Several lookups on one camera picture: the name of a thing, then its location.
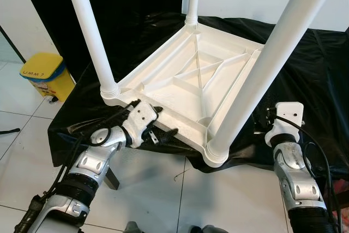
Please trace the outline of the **black plastic table cover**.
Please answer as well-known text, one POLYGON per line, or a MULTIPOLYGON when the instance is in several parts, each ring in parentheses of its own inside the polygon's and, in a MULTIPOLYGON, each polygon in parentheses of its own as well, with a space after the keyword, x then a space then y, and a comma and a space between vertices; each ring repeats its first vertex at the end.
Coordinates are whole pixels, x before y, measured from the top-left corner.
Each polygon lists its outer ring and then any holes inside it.
MULTIPOLYGON (((115 78, 120 79, 182 28, 184 14, 151 13, 125 21, 107 19, 105 23, 107 54, 115 78)), ((348 48, 345 32, 307 30, 230 146, 222 169, 251 165, 271 170, 272 152, 263 136, 269 130, 267 111, 280 101, 298 101, 304 104, 304 130, 322 148, 322 152, 308 149, 315 170, 323 170, 328 160, 333 176, 347 179, 348 48)), ((76 139, 117 111, 117 106, 107 106, 102 100, 94 66, 86 63, 75 88, 47 129, 52 165, 63 165, 76 139)))

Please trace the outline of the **grey left robot foot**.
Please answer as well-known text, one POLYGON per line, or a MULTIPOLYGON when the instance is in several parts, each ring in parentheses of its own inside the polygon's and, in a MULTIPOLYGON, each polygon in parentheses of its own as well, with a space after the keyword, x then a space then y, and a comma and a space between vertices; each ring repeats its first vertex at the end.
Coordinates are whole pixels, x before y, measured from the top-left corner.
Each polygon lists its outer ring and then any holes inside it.
POLYGON ((122 233, 144 233, 139 226, 137 225, 137 222, 129 221, 127 222, 127 225, 125 226, 124 231, 122 233))

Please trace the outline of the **grey robot foot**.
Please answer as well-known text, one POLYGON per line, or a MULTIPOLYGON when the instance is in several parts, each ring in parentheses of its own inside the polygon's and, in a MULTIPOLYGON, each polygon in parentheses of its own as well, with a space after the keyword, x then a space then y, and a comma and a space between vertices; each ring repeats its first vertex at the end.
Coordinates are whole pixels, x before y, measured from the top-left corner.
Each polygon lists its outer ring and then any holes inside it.
POLYGON ((127 222, 127 225, 125 226, 124 231, 122 233, 144 233, 139 226, 137 225, 137 222, 129 221, 127 222))
POLYGON ((217 228, 217 226, 214 225, 206 225, 206 226, 192 226, 190 228, 189 233, 228 233, 227 231, 223 230, 222 228, 217 228))

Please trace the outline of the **grey right robot foot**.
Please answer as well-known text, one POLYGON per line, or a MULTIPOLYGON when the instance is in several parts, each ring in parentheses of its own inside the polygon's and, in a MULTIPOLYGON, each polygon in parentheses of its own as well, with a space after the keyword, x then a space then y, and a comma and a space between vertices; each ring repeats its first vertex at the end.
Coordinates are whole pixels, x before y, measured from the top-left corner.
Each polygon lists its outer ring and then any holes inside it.
POLYGON ((217 228, 217 226, 214 225, 206 225, 206 226, 192 226, 190 228, 189 233, 228 233, 227 231, 223 230, 222 228, 217 228))

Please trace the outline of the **yellow bin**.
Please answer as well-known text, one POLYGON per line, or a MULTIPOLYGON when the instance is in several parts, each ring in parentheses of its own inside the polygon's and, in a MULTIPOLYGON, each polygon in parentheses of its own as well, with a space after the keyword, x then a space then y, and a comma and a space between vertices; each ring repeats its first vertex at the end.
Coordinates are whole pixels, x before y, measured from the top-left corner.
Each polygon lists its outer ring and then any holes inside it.
POLYGON ((36 53, 22 66, 20 76, 27 79, 41 96, 49 95, 63 103, 75 87, 62 56, 55 53, 36 53))

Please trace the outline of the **black glass door frame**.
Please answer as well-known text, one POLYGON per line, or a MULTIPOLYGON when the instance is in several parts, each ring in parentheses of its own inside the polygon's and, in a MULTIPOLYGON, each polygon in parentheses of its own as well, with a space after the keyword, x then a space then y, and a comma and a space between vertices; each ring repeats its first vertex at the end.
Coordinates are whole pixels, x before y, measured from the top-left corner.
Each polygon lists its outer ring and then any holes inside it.
POLYGON ((15 51, 17 57, 20 59, 22 64, 27 63, 27 61, 25 60, 24 56, 20 53, 19 49, 16 48, 15 44, 13 43, 13 41, 11 40, 10 36, 8 35, 8 33, 2 28, 2 26, 0 26, 0 33, 3 34, 3 36, 5 37, 5 39, 7 40, 8 45, 11 47, 11 49, 13 51, 15 51))

